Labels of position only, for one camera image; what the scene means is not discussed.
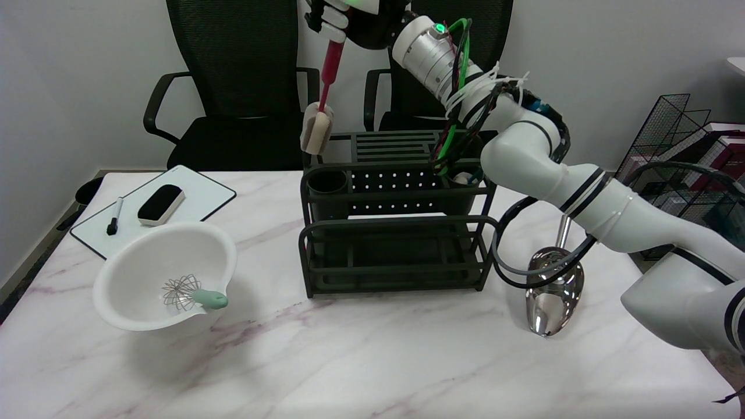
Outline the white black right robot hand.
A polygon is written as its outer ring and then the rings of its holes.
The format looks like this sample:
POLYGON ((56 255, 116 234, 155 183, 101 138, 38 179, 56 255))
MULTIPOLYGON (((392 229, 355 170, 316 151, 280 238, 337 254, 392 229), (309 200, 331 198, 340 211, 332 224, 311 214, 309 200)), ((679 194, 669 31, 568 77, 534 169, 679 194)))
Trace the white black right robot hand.
POLYGON ((410 10, 410 1, 306 1, 305 21, 311 31, 343 44, 350 40, 367 50, 393 46, 410 10))

